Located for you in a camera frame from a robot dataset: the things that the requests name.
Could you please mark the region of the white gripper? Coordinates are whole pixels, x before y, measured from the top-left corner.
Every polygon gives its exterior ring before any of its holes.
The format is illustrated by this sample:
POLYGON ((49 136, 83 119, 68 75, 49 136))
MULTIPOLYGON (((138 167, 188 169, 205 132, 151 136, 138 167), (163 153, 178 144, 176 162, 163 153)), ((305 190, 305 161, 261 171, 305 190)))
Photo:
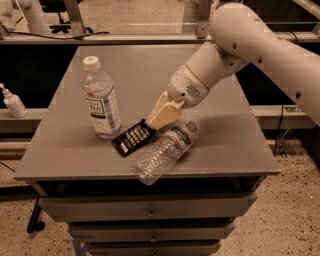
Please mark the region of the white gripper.
POLYGON ((186 64, 172 75, 167 91, 161 94, 147 118, 147 125, 153 130, 174 122, 181 116, 182 106, 195 107, 209 94, 209 89, 194 76, 186 64))

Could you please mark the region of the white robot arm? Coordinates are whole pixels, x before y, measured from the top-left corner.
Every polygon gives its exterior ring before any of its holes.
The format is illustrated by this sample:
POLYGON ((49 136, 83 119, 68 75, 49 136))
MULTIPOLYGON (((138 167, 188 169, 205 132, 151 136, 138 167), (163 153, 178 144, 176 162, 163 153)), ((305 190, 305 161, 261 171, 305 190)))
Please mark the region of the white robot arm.
POLYGON ((198 105, 220 80, 251 63, 320 124, 320 56, 280 39, 249 7, 227 3, 209 22, 211 40, 172 75, 147 118, 158 130, 198 105))

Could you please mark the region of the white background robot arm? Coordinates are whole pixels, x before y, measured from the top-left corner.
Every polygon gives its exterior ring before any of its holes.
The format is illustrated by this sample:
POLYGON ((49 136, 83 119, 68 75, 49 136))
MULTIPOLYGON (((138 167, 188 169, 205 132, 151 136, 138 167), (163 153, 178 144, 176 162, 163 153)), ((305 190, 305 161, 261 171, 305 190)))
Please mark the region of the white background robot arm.
POLYGON ((12 21, 14 9, 20 11, 31 33, 47 33, 49 31, 39 0, 0 0, 0 23, 9 32, 14 30, 12 21))

